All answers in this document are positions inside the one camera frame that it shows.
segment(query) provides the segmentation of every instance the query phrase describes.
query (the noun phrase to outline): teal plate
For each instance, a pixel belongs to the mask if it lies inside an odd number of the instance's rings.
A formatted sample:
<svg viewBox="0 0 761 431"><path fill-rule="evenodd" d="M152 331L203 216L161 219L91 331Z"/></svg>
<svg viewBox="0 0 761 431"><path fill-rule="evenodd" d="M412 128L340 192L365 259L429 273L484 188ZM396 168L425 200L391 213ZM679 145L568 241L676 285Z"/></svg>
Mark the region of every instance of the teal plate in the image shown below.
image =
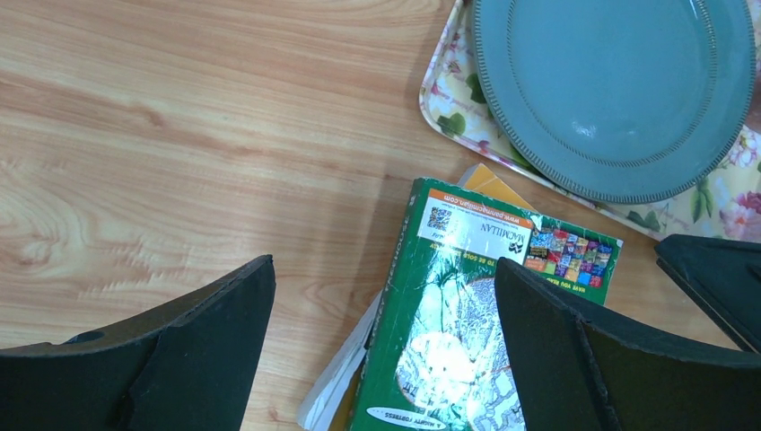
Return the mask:
<svg viewBox="0 0 761 431"><path fill-rule="evenodd" d="M695 185L730 150L755 79L744 1L476 0L489 108L572 193L641 204Z"/></svg>

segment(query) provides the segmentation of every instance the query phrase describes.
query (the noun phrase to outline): stack of books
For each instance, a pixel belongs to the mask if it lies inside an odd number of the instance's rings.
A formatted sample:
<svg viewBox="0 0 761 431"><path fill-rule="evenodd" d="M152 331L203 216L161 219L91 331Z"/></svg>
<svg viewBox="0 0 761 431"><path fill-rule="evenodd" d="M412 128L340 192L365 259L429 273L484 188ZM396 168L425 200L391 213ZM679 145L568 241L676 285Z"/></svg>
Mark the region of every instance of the stack of books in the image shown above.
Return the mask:
<svg viewBox="0 0 761 431"><path fill-rule="evenodd" d="M604 303L622 242L537 213L484 165L413 184L388 283L298 413L310 431L523 429L494 302L513 259Z"/></svg>

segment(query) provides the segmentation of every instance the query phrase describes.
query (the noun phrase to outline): wood grain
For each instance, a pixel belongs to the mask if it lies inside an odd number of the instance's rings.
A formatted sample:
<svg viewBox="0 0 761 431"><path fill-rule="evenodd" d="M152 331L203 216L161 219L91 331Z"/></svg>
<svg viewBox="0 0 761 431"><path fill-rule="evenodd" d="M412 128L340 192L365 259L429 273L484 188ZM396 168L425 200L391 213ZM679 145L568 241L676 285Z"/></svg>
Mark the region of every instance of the wood grain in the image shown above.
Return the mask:
<svg viewBox="0 0 761 431"><path fill-rule="evenodd" d="M381 289L411 180L481 162L417 92L451 0L5 0L0 348L62 342L263 253L278 291L243 429L295 411ZM608 306L729 340L654 242L489 164L539 210L625 240Z"/></svg>

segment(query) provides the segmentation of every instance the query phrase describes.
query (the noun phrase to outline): green book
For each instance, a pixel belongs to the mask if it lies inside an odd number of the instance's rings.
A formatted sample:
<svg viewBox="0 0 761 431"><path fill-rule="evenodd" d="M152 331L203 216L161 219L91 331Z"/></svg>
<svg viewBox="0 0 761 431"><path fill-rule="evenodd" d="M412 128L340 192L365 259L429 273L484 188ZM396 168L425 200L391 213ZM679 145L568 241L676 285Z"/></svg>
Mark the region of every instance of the green book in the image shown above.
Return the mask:
<svg viewBox="0 0 761 431"><path fill-rule="evenodd" d="M496 261L518 261L603 304L621 246L473 191L416 180L348 429L524 429L494 302Z"/></svg>

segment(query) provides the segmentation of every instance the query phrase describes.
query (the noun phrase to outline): qr code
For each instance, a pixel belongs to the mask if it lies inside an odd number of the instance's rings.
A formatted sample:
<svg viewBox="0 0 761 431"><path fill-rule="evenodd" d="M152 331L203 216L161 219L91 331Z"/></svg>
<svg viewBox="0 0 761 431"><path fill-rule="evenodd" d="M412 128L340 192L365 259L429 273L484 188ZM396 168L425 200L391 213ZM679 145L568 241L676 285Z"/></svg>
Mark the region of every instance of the qr code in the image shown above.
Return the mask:
<svg viewBox="0 0 761 431"><path fill-rule="evenodd" d="M428 227L446 232L447 227L450 225L450 218L451 211L433 207L431 218L428 219Z"/></svg>

